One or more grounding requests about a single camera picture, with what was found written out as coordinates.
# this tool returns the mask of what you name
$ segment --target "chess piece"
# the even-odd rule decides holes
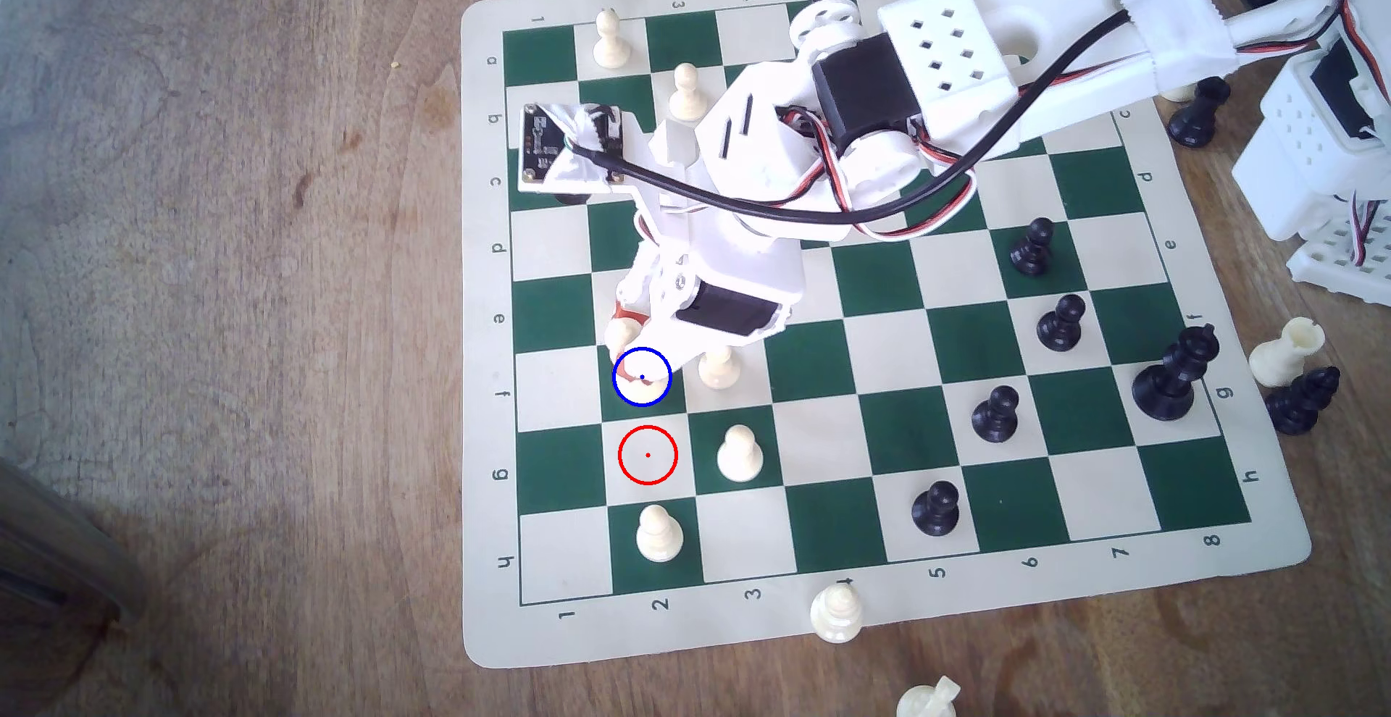
[[[811,601],[811,627],[830,643],[855,638],[862,625],[861,614],[860,594],[849,583],[836,582]]]
[[[1207,363],[1220,348],[1212,323],[1184,329],[1164,351],[1163,363],[1152,363],[1135,377],[1131,384],[1135,404],[1157,420],[1184,418],[1193,407],[1193,381],[1207,373]]]
[[[1323,327],[1308,317],[1294,317],[1280,338],[1251,351],[1251,375],[1267,388],[1288,386],[1303,372],[1303,359],[1323,347]]]

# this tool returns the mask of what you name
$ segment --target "white chess piece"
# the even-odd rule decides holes
[[[654,562],[666,562],[682,551],[686,535],[682,525],[676,522],[661,505],[643,508],[643,515],[637,518],[637,550]]]
[[[754,440],[754,430],[743,423],[730,426],[715,452],[715,466],[734,483],[758,478],[758,472],[764,469],[764,448]]]
[[[860,596],[849,583],[836,582],[811,601],[811,627],[823,640],[844,643],[862,627]]]
[[[1323,347],[1323,326],[1295,317],[1280,330],[1280,338],[1251,351],[1251,375],[1267,388],[1281,388],[1303,375],[1303,359]]]
[[[600,11],[594,25],[600,31],[600,42],[594,45],[594,61],[601,68],[615,70],[627,64],[633,46],[618,36],[618,14],[613,8]]]
[[[951,702],[961,692],[961,685],[942,677],[938,686],[918,685],[903,693],[894,717],[956,717]]]
[[[694,123],[705,116],[709,103],[700,92],[700,72],[696,65],[682,63],[676,65],[676,92],[666,103],[672,117],[683,123]]]
[[[716,391],[729,388],[739,380],[739,356],[729,347],[707,351],[700,356],[700,380]]]

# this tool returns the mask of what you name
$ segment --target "green square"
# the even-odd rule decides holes
[[[843,571],[887,562],[872,479],[805,483],[789,486],[786,491],[797,572]]]
[[[1227,441],[1221,437],[1142,446],[1139,464],[1145,468],[1149,496],[1164,530],[1251,521]]]
[[[641,241],[633,227],[633,213],[636,212],[637,207],[633,206],[632,200],[612,200],[588,206],[590,269],[612,271],[633,265],[637,242]]]
[[[580,82],[580,103],[605,103],[632,111],[643,132],[657,129],[657,107],[652,99],[652,77],[620,75]],[[623,143],[643,143],[643,139],[623,139]]]
[[[519,354],[594,344],[588,274],[512,283],[512,349]]]
[[[1092,291],[1111,363],[1159,361],[1184,330],[1184,315],[1167,283]]]
[[[957,464],[940,386],[862,394],[860,418],[875,475]]]
[[[961,468],[981,553],[1067,543],[1047,458]]]
[[[600,426],[517,433],[517,514],[604,505]]]
[[[1024,238],[1025,231],[1027,226],[990,231],[995,259],[1000,265],[1000,277],[1004,278],[1004,295],[1024,298],[1086,290],[1086,274],[1082,274],[1082,262],[1077,258],[1077,245],[1072,244],[1072,228],[1067,223],[1053,224],[1053,242],[1049,245],[1053,260],[1049,262],[1047,271],[1038,277],[1022,274],[1010,263],[1010,251],[1014,249],[1014,242]]]
[[[1010,305],[1003,301],[928,310],[943,383],[1024,375]]]
[[[673,71],[682,63],[697,68],[723,64],[715,11],[647,17],[647,52],[652,72]]]
[[[696,471],[697,494],[782,484],[782,462],[778,459],[778,430],[773,427],[772,407],[690,413],[686,422],[691,433],[690,458]],[[754,441],[764,450],[764,468],[746,483],[734,483],[725,478],[715,461],[721,444],[725,443],[725,432],[736,423],[753,429]]]
[[[502,33],[502,82],[574,81],[574,26],[508,29]]]
[[[666,512],[682,525],[682,550],[666,562],[654,562],[637,550],[637,519],[648,503],[609,508],[609,562],[613,594],[680,589],[705,583],[700,561],[700,525],[696,498],[662,500]]]
[[[922,309],[918,271],[908,242],[830,248],[846,317]]]
[[[1075,454],[1131,446],[1129,422],[1109,366],[1034,375],[1034,408],[1049,454]]]
[[[1070,220],[1145,210],[1124,146],[1067,152],[1050,159]]]
[[[775,402],[855,393],[842,320],[794,323],[765,340],[764,352]]]

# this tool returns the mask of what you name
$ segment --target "white square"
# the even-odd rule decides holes
[[[1067,220],[1047,155],[986,160],[975,171],[986,226],[1014,228],[1028,226],[1035,217]]]
[[[790,60],[797,56],[787,35],[787,7],[755,6],[715,11],[719,58],[726,65]]]
[[[989,231],[929,234],[908,241],[928,309],[985,304],[1004,297],[1004,278]]]
[[[861,394],[942,384],[926,310],[847,317],[846,344]]]
[[[942,537],[926,535],[912,523],[912,501],[939,480],[950,480],[961,497],[957,508],[961,519],[956,529]],[[903,560],[925,560],[951,554],[979,551],[975,539],[975,519],[971,517],[971,498],[965,491],[961,468],[944,466],[896,472],[874,476],[874,498],[879,505],[879,529],[883,530],[883,553],[890,562]]]
[[[608,508],[524,515],[517,528],[523,603],[613,592]]]
[[[672,440],[654,429],[659,426],[676,441],[676,469],[672,469]],[[661,503],[696,494],[696,471],[691,469],[691,433],[683,413],[659,415],[633,420],[605,420],[600,426],[604,439],[604,493],[609,505],[632,503]],[[623,437],[632,432],[627,441]],[[619,444],[623,444],[623,466],[619,466]],[[627,471],[633,478],[623,475]],[[651,486],[637,480],[658,480]]]
[[[869,446],[860,397],[821,397],[773,404],[783,486],[865,478]]]
[[[1072,540],[1159,529],[1145,468],[1134,447],[1084,451],[1049,459]]]
[[[696,518],[707,583],[797,571],[782,486],[700,494]]]
[[[516,354],[516,368],[517,432],[580,426],[602,418],[593,347]]]
[[[1039,319],[1053,312],[1061,297],[1010,299],[1010,320],[1014,322],[1014,338],[1018,341],[1020,355],[1024,358],[1024,372],[1052,375],[1074,369],[1096,369],[1111,363],[1111,356],[1106,352],[1106,340],[1102,338],[1102,324],[1096,320],[1096,312],[1092,306],[1092,294],[1077,291],[1077,295],[1086,302],[1086,313],[1082,315],[1082,338],[1077,347],[1064,352],[1043,347],[1038,336]]]
[[[1166,283],[1164,262],[1143,212],[1068,221],[1077,259],[1093,291]]]
[[[1008,386],[1018,391],[1020,427],[1004,443],[986,443],[971,427],[971,413],[975,407],[990,397],[996,386]],[[1043,441],[1043,426],[1034,407],[1034,390],[1028,377],[986,377],[970,383],[949,383],[942,387],[947,402],[947,420],[951,422],[951,439],[957,447],[957,461],[963,465],[983,465],[992,462],[1013,462],[1047,455]]]
[[[1116,373],[1116,386],[1121,393],[1121,404],[1125,407],[1125,419],[1131,425],[1131,434],[1135,436],[1136,446],[1159,446],[1161,443],[1180,443],[1182,440],[1202,440],[1217,437],[1221,429],[1217,426],[1217,413],[1213,412],[1212,400],[1207,398],[1207,384],[1203,380],[1193,383],[1193,407],[1188,415],[1178,420],[1156,420],[1135,404],[1131,386],[1141,370],[1156,362],[1118,363],[1111,368]]]

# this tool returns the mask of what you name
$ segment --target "chess board square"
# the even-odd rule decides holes
[[[574,81],[574,26],[540,26],[502,32],[502,82]]]
[[[1110,368],[1029,377],[1050,454],[1132,446],[1125,408]]]
[[[605,508],[526,515],[517,528],[524,603],[613,592]]]
[[[725,61],[715,11],[647,17],[647,43],[652,72],[675,71],[682,63],[705,68]]]
[[[786,491],[797,572],[887,562],[874,482],[868,478],[789,486]]]
[[[1141,446],[1139,461],[1166,532],[1251,521],[1221,437]]]
[[[516,354],[517,432],[580,426],[598,418],[593,351],[583,347]]]
[[[637,518],[647,503],[609,505],[609,557],[613,561],[613,593],[655,592],[704,583],[701,565],[700,521],[696,498],[682,497],[662,503],[666,512],[682,525],[680,553],[666,562],[654,562],[637,550]]]
[[[989,231],[936,233],[908,239],[908,248],[928,309],[1006,298]]]
[[[602,448],[597,425],[517,433],[517,512],[602,505]]]
[[[1053,457],[1053,480],[1072,540],[1159,529],[1145,468],[1135,448]]]
[[[773,423],[786,486],[872,472],[858,397],[773,402]]]
[[[957,464],[940,387],[861,394],[860,416],[875,475]]]
[[[928,322],[943,383],[1024,375],[1006,302],[929,309]]]
[[[512,278],[587,274],[590,231],[584,206],[533,209],[513,214]]]
[[[1143,212],[1084,217],[1070,220],[1067,227],[1093,291],[1168,281]]]
[[[725,443],[730,426],[743,423],[754,432],[754,441],[764,451],[764,468],[753,480],[734,483],[719,472],[715,457]],[[691,436],[691,465],[696,473],[696,493],[737,491],[782,486],[782,462],[778,458],[778,427],[773,425],[772,405],[743,409],[723,409],[691,413],[687,419]]]
[[[986,443],[971,426],[971,413],[976,405],[990,398],[990,391],[997,386],[1008,386],[1020,394],[1020,407],[1014,409],[1020,426],[1004,443]],[[1032,459],[1047,454],[1028,377],[986,377],[970,383],[950,383],[942,387],[942,395],[947,405],[947,422],[951,426],[957,459],[963,465]]]
[[[1049,459],[961,468],[981,551],[1067,543],[1067,521]]]
[[[912,501],[933,483],[947,480],[957,487],[961,518],[957,526],[942,537],[932,537],[912,523]],[[970,554],[979,549],[975,540],[975,518],[971,497],[961,479],[961,468],[944,466],[915,472],[896,472],[874,476],[875,501],[879,504],[879,528],[883,530],[883,550],[890,562],[926,560]]]
[[[1159,361],[1184,330],[1184,315],[1167,284],[1092,291],[1092,304],[1114,363]]]
[[[1124,146],[1050,155],[1049,159],[1070,219],[1145,210]]]
[[[696,514],[707,582],[797,571],[782,486],[700,494]]]
[[[840,320],[797,323],[764,340],[773,401],[835,397],[855,393]]]
[[[512,283],[516,352],[593,345],[593,306],[588,274]]]

